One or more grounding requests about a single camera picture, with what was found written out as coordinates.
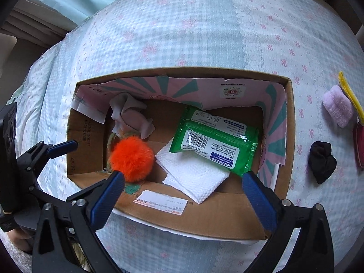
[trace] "orange pom-pom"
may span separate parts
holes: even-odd
[[[152,171],[153,150],[137,136],[122,139],[109,157],[113,170],[121,171],[127,183],[143,180]]]

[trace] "barcode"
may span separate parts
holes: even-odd
[[[196,146],[200,149],[204,149],[206,147],[207,141],[209,139],[203,135],[199,135],[194,132],[188,132],[186,143],[189,146]]]

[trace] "bed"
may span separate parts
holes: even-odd
[[[66,140],[75,84],[121,71],[216,66],[291,78],[296,115],[294,166],[287,198],[324,205],[337,264],[364,223],[364,179],[354,158],[352,129],[339,128],[322,95],[343,71],[364,103],[364,53],[354,34],[321,0],[116,0],[84,21],[34,63],[10,101],[18,103],[16,151],[40,140]],[[311,144],[332,144],[333,175],[318,185],[307,167]],[[66,177],[66,158],[39,177],[44,191],[65,200],[79,191]],[[98,236],[128,272],[243,272],[263,241],[245,245],[202,240],[112,213]],[[295,231],[276,270],[288,260]]]

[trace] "pink plush item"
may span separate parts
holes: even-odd
[[[350,100],[345,96],[341,88],[333,86],[322,98],[324,107],[334,121],[344,128],[354,114],[354,108]]]

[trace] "green wet wipes package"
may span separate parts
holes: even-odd
[[[195,151],[242,176],[252,166],[258,135],[257,128],[188,106],[169,151]]]

